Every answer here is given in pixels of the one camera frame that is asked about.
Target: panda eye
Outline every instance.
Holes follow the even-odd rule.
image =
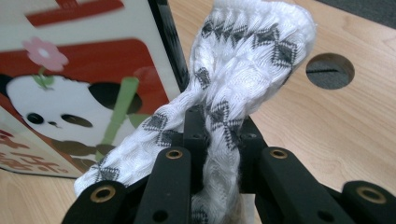
[[[44,123],[44,119],[43,117],[41,117],[40,115],[38,115],[37,113],[30,113],[27,115],[26,117],[30,122],[32,122],[33,124],[42,124]]]
[[[89,121],[87,121],[86,119],[81,118],[79,116],[64,114],[64,115],[61,115],[61,118],[66,122],[69,122],[72,124],[77,124],[82,127],[86,127],[86,128],[92,127],[92,124]]]

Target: patterned sock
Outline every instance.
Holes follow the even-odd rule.
[[[148,175],[170,136],[182,132],[185,111],[200,104],[211,143],[204,189],[192,198],[193,222],[240,222],[238,130],[308,55],[314,38],[315,25],[301,7],[215,0],[191,49],[188,88],[80,177],[76,194],[104,179],[129,186]]]

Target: light wood surface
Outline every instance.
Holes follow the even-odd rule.
[[[212,1],[169,0],[188,59]],[[318,24],[313,56],[347,57],[355,78],[326,91],[304,63],[252,115],[270,146],[291,150],[314,177],[340,190],[348,180],[376,183],[396,195],[396,30],[311,0],[297,0]],[[60,223],[75,200],[72,179],[0,171],[1,223]]]

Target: panda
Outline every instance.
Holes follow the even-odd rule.
[[[57,150],[70,155],[74,164],[84,171],[96,163],[96,151],[106,155],[148,117],[136,114],[142,100],[135,94],[113,143],[102,145],[120,84],[90,84],[63,76],[50,78],[51,84],[43,88],[33,76],[0,74],[0,92],[26,124],[50,138]]]

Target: cardboard box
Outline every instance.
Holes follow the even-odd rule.
[[[0,7],[0,167],[78,177],[188,83],[161,0]]]

